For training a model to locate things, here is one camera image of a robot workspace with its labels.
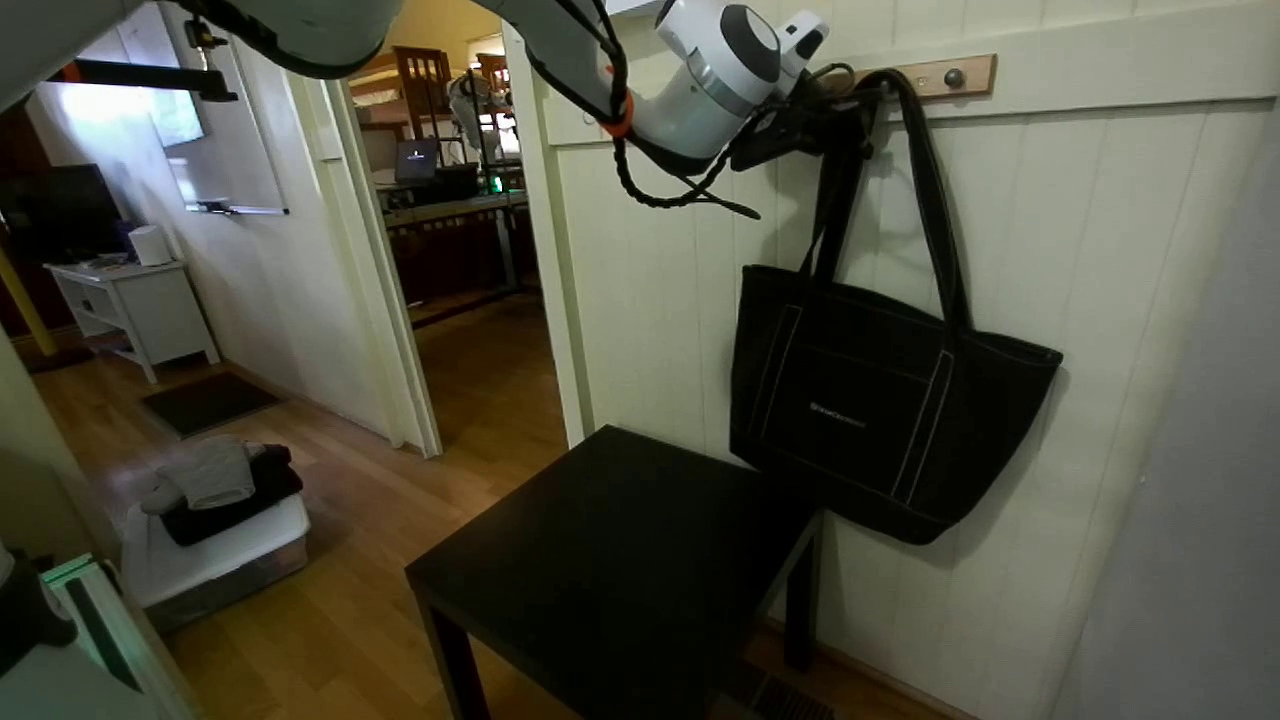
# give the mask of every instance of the wooden floor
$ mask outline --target wooden floor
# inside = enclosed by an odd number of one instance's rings
[[[535,299],[496,306],[422,334],[450,454],[423,459],[305,404],[278,404],[226,433],[250,446],[289,446],[309,481],[318,519],[312,563],[181,636],[172,655],[215,720],[412,720],[450,715],[422,631],[404,563],[468,515],[511,491],[563,454],[549,340]],[[104,507],[128,501],[128,481],[177,437],[139,397],[131,366],[89,361],[36,375],[81,464],[99,481]],[[478,653],[496,720],[571,715],[492,653]],[[749,653],[777,667],[777,639]],[[841,664],[820,664],[795,690],[835,715],[937,715]]]

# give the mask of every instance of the bag strap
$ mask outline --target bag strap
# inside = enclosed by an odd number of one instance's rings
[[[871,127],[881,120],[881,98],[898,98],[904,110],[915,204],[921,204],[921,223],[924,223],[945,320],[971,330],[959,253],[957,253],[957,223],[952,223],[952,212],[945,199],[945,182],[942,182],[942,164],[937,164],[937,150],[930,137],[921,98],[915,98],[914,81],[898,68],[865,76],[857,83],[857,99],[871,117]],[[849,217],[852,217],[865,162],[870,162],[865,143],[862,140],[852,143],[849,127],[835,127],[835,137],[830,140],[830,151],[825,151],[820,195],[817,195],[817,231],[811,231],[811,248],[806,262],[806,273],[811,267],[817,280],[835,280],[835,265],[843,253]]]

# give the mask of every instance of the bag handle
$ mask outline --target bag handle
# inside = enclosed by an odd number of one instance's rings
[[[898,72],[898,68],[865,76],[857,83],[857,99],[871,117],[871,123],[862,112],[852,112],[852,120],[878,127],[881,98],[887,98],[887,92],[904,110],[915,204],[921,204],[921,223],[924,223],[930,262],[933,262],[937,293],[942,293],[942,306],[945,306],[945,320],[959,323],[959,330],[971,330],[970,288],[966,288],[959,253],[957,253],[957,223],[952,223],[952,212],[947,212],[947,199],[945,199],[937,150],[933,150],[930,120],[924,120],[924,110],[921,110],[921,98],[915,98],[914,81],[904,72]],[[825,174],[820,174],[820,195],[817,195],[817,231],[811,231],[811,248],[806,255],[806,273],[811,267],[817,280],[835,280],[835,265],[841,265],[841,253],[843,253],[857,184],[862,184],[862,174],[865,174],[865,162],[870,162],[865,143],[849,140],[849,127],[835,127],[835,134],[843,134],[843,140],[841,137],[830,140]]]

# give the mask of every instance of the black tote bag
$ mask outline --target black tote bag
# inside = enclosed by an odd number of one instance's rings
[[[886,92],[904,110],[945,317],[835,283],[862,140]],[[870,117],[830,140],[806,267],[745,267],[734,454],[857,523],[930,545],[994,489],[1064,358],[971,330],[921,99],[900,72],[871,72],[857,98]]]

